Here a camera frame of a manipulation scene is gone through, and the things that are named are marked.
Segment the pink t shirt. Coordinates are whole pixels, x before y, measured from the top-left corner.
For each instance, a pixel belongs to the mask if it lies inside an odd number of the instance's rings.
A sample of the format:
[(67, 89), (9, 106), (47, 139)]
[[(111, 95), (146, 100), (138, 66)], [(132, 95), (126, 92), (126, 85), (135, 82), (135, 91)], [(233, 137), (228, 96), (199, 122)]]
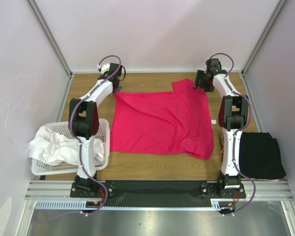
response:
[(208, 160), (214, 134), (207, 94), (190, 79), (166, 92), (118, 92), (110, 150), (171, 155), (186, 153)]

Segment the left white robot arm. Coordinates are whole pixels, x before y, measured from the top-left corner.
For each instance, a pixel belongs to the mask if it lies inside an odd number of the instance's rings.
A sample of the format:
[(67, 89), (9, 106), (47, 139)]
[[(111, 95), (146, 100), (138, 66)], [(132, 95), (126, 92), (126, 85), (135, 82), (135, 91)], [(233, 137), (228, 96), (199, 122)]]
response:
[(73, 198), (93, 197), (102, 189), (96, 179), (94, 141), (100, 126), (98, 106), (110, 94), (119, 89), (123, 66), (110, 63), (98, 66), (101, 72), (94, 87), (79, 99), (71, 99), (68, 127), (71, 136), (78, 140), (79, 166), (71, 187)]

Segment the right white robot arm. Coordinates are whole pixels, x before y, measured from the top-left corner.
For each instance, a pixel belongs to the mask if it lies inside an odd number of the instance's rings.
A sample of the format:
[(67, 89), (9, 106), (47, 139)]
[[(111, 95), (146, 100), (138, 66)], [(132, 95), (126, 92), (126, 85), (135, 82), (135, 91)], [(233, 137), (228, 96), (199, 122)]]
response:
[(250, 123), (248, 115), (249, 99), (241, 94), (230, 80), (229, 73), (222, 68), (221, 62), (214, 54), (206, 61), (206, 69), (198, 70), (195, 88), (204, 92), (219, 92), (222, 101), (218, 114), (218, 124), (223, 131), (223, 161), (217, 183), (202, 187), (204, 195), (212, 194), (218, 198), (231, 198), (238, 192), (244, 192), (241, 185), (239, 167), (239, 149), (242, 131)]

